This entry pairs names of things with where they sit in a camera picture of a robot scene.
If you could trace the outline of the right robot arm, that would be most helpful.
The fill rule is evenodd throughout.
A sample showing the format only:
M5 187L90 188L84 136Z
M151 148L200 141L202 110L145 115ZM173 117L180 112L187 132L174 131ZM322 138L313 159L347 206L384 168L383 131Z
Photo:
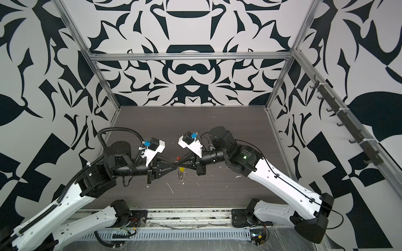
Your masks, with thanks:
M233 172L261 184L286 202L286 205L280 206L252 199L247 208L252 218L261 223L291 226L304 239L321 243L328 229L333 196L303 187L275 168L256 146L235 139L223 126L211 129L209 138L212 149L206 150L197 133L184 133L178 144L190 152L178 164L182 166L190 161L190 168L196 170L198 175L204 175L207 165L224 163Z

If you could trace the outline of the metal keyring with red grip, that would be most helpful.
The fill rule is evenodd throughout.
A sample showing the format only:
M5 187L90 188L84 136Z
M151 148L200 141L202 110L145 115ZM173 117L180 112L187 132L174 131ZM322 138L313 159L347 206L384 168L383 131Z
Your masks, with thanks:
M178 167L177 167L177 178L178 178L178 180L179 180L180 182L184 183L184 181L185 181L185 175L186 175L185 168L178 166Z

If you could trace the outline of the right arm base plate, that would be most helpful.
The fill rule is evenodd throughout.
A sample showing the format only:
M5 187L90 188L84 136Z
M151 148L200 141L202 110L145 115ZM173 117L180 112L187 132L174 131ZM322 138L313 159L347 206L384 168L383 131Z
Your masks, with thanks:
M246 209L232 209L231 224L234 228L253 228L264 226L265 222L259 220L253 213Z

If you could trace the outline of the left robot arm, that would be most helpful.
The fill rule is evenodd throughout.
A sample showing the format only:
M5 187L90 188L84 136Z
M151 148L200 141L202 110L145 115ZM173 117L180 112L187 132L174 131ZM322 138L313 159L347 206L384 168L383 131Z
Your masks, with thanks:
M106 208L67 223L78 210L117 185L118 177L146 176L147 182L177 169L161 156L164 142L153 138L143 142L132 158L131 146L117 141L103 155L79 171L60 196L40 213L1 238L2 251L59 251L72 242L104 228L125 227L132 217L126 202L115 200Z

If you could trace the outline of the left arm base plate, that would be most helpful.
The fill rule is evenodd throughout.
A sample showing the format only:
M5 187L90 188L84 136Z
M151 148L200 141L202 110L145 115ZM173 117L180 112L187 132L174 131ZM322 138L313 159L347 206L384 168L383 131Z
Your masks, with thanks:
M147 222L148 210L131 210L130 214L124 213L117 217L111 228L127 227L136 228Z

